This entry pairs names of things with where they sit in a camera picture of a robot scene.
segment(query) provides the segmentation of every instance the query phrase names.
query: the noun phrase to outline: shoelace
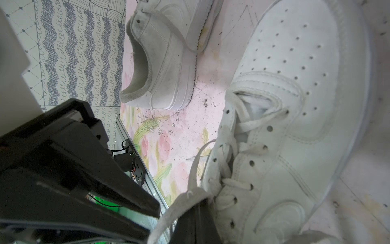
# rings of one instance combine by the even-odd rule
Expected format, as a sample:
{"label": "shoelace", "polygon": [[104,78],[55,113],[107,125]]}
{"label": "shoelace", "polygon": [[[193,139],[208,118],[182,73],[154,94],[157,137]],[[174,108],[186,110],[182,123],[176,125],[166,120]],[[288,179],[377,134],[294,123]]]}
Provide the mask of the shoelace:
{"label": "shoelace", "polygon": [[[190,175],[188,179],[188,191],[180,194],[175,200],[175,202],[160,218],[156,228],[149,236],[147,242],[148,244],[155,244],[158,241],[159,237],[162,235],[162,233],[167,228],[169,228],[176,219],[178,219],[185,212],[187,212],[193,206],[195,206],[206,198],[212,198],[216,196],[216,211],[221,211],[223,209],[233,206],[236,203],[235,196],[219,195],[223,186],[236,187],[244,191],[250,191],[254,188],[254,186],[249,182],[239,182],[237,180],[231,179],[232,172],[230,171],[228,162],[230,161],[230,157],[234,157],[233,164],[236,163],[235,160],[238,158],[237,155],[239,153],[246,152],[264,154],[268,151],[268,148],[265,144],[250,146],[245,142],[237,142],[234,135],[249,132],[253,129],[259,128],[273,119],[285,118],[289,111],[286,108],[272,111],[270,103],[268,103],[264,99],[259,99],[259,97],[261,96],[260,94],[244,95],[240,94],[240,92],[241,90],[234,85],[232,85],[226,92],[226,102],[233,105],[236,110],[236,116],[238,117],[240,122],[236,124],[234,134],[227,127],[222,126],[220,128],[221,131],[219,132],[218,136],[222,137],[223,144],[216,149],[216,158],[211,160],[211,163],[215,162],[218,164],[218,168],[222,176],[221,181],[213,179],[209,180],[211,192],[206,192],[204,189],[197,186],[196,173],[199,165],[200,155],[210,143],[216,141],[215,139],[206,143],[195,156],[190,169]],[[260,119],[251,120],[251,117],[245,107],[244,102],[261,106],[265,109],[268,109],[267,111],[269,112],[263,114]],[[323,239],[330,240],[332,244],[341,244],[341,242],[335,237],[316,231],[304,232],[301,235],[285,242],[285,244],[309,244],[313,240],[319,241]]]}
{"label": "shoelace", "polygon": [[[149,2],[149,0],[139,0],[139,1],[140,2],[145,2],[145,3]],[[189,50],[191,50],[192,52],[195,52],[195,53],[201,53],[201,52],[203,52],[203,50],[207,46],[207,43],[208,43],[209,38],[210,38],[211,31],[212,31],[214,23],[215,23],[215,19],[217,18],[217,16],[219,15],[219,12],[221,11],[222,4],[223,4],[224,0],[215,0],[215,1],[217,1],[217,3],[216,3],[216,7],[215,7],[215,9],[213,11],[213,25],[211,26],[210,30],[207,33],[206,39],[204,41],[204,44],[202,45],[201,48],[197,48],[197,49],[193,49],[193,48],[188,46],[187,41],[184,38],[184,36],[181,33],[181,31],[164,14],[162,14],[160,11],[152,9],[152,8],[143,8],[141,11],[143,13],[151,14],[154,17],[156,17],[159,20],[161,20],[161,22],[163,22],[173,32],[173,34],[175,34],[175,36],[177,38],[179,38],[180,41],[184,43],[184,45],[186,45],[186,47]]]}

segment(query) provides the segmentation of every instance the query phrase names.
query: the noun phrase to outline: sneaker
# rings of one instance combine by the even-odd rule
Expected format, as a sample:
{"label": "sneaker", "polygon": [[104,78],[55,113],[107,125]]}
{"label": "sneaker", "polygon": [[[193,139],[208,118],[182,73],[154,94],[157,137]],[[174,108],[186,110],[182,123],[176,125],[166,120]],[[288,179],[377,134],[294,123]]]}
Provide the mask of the sneaker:
{"label": "sneaker", "polygon": [[202,199],[224,243],[311,243],[301,228],[362,137],[373,101],[372,46],[352,0],[280,0],[262,17],[226,91],[201,181],[150,235]]}
{"label": "sneaker", "polygon": [[[146,109],[182,109],[190,103],[198,42],[214,0],[138,0],[126,25],[134,75],[121,102]],[[213,11],[218,15],[222,0]]]}

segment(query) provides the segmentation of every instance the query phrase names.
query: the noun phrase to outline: patterned wallpaper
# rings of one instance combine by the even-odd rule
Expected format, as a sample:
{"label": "patterned wallpaper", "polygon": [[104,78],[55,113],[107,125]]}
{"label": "patterned wallpaper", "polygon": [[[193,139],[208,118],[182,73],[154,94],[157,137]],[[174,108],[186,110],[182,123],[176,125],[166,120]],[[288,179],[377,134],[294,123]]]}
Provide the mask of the patterned wallpaper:
{"label": "patterned wallpaper", "polygon": [[22,76],[41,108],[89,102],[113,148],[126,1],[6,0],[0,7],[30,60]]}

